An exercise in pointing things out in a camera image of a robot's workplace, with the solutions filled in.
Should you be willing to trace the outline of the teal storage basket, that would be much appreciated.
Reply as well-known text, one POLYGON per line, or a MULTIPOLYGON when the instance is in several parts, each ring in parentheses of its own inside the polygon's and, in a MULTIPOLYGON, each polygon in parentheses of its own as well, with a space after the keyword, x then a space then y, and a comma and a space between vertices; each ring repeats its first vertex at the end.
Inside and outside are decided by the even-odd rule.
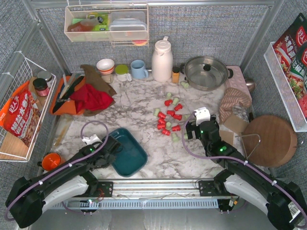
POLYGON ((145 166, 148 155, 127 129, 115 129, 109 136, 116 139, 120 147, 116 152, 116 159, 108 168, 112 167, 122 177, 131 177, 145 166))

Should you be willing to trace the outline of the striped pink cloth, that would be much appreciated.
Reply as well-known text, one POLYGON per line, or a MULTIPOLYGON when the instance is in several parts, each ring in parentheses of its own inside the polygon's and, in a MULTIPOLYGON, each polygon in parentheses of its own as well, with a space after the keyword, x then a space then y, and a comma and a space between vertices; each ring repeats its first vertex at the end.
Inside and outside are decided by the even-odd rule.
POLYGON ((236 88, 227 88, 219 105, 219 121, 223 124, 232 115, 234 106, 250 107, 252 99, 243 91, 236 88))

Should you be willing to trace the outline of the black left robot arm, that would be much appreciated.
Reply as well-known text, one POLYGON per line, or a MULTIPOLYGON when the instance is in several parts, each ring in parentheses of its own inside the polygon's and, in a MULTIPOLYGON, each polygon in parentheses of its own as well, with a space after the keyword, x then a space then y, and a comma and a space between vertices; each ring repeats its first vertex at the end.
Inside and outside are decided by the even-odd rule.
POLYGON ((116 159, 121 144, 113 137, 86 145, 67 162, 55 169, 15 181, 5 202, 6 214, 11 214, 20 228, 35 223, 53 205, 80 195, 93 195, 99 187, 93 175, 95 169, 106 168, 116 159))

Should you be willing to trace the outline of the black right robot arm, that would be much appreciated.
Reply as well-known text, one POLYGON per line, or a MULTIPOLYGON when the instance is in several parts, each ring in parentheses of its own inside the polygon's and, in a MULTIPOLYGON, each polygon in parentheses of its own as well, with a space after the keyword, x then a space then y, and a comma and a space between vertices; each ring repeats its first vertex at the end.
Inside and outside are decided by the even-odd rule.
POLYGON ((200 156, 188 149, 191 156, 212 160, 223 167, 224 170, 215 177, 219 189, 238 195, 256 206, 278 230, 307 228, 307 204, 300 187, 268 175, 223 141, 214 115, 199 120, 192 113, 185 121, 184 129, 188 139, 199 139, 205 151, 200 156))

